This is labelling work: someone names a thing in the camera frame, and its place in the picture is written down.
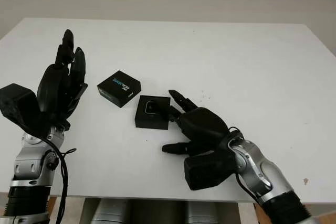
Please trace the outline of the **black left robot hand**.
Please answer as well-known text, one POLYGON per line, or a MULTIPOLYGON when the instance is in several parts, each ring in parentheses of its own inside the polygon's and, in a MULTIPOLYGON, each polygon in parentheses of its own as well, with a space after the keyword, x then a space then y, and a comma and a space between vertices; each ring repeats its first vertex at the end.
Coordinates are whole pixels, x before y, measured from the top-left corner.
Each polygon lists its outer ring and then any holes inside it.
POLYGON ((68 131, 68 118, 88 87, 85 83, 86 60, 81 48, 74 48, 74 35, 67 29, 58 46, 56 60, 44 72, 37 91, 37 101, 51 125, 68 131))

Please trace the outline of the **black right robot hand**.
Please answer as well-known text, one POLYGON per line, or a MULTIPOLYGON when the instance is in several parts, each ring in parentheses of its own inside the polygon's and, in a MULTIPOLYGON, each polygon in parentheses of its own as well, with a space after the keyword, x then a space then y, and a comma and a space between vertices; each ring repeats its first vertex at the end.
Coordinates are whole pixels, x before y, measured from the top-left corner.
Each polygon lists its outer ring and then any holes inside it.
POLYGON ((165 144, 162 151, 175 155, 196 156, 217 148, 230 131, 226 123, 214 112, 197 106, 176 90, 169 90, 173 100, 182 108, 180 112, 170 106, 166 111, 171 122, 175 122, 188 142, 165 144))

